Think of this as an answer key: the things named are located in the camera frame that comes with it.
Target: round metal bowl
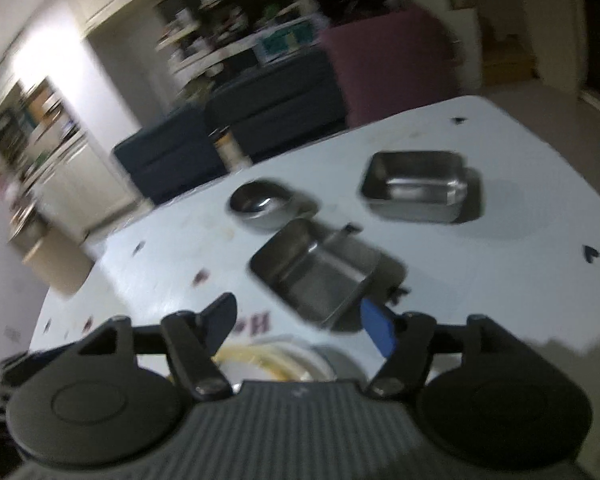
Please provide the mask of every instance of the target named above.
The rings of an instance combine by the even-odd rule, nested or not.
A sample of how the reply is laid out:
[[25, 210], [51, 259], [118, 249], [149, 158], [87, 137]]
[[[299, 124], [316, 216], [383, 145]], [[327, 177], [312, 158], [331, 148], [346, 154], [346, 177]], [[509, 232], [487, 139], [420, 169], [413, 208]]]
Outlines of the round metal bowl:
[[272, 180], [253, 180], [231, 195], [229, 210], [249, 227], [277, 231], [298, 215], [293, 192]]

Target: pink chair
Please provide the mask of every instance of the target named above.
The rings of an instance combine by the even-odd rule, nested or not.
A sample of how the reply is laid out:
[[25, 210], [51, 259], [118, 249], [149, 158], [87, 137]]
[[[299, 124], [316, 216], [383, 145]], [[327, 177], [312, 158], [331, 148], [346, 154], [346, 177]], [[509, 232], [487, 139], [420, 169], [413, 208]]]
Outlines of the pink chair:
[[443, 25], [416, 5], [323, 31], [344, 94], [349, 127], [458, 95]]

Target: tabletop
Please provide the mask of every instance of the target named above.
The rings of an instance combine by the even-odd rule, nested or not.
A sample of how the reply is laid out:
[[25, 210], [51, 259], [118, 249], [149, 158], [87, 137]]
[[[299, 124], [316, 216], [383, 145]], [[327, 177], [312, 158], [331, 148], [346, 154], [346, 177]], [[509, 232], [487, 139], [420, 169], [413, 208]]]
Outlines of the tabletop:
[[[480, 218], [443, 225], [373, 215], [358, 188], [373, 153], [394, 150], [461, 153], [480, 176]], [[335, 228], [355, 222], [362, 240], [400, 260], [410, 293], [397, 312], [456, 324], [487, 314], [580, 384], [594, 409], [580, 458], [600, 478], [600, 256], [589, 263], [583, 254], [584, 246], [600, 254], [600, 197], [550, 146], [479, 97], [410, 110], [285, 153], [154, 210], [96, 247], [98, 263], [74, 297], [49, 291], [31, 349], [76, 340], [113, 314], [153, 324], [231, 291], [238, 301], [232, 342], [293, 335], [372, 376], [383, 359], [365, 333], [304, 324], [250, 274], [249, 259], [270, 235], [245, 229], [226, 202], [259, 177], [315, 198], [317, 219]], [[164, 360], [141, 362], [166, 373]]]

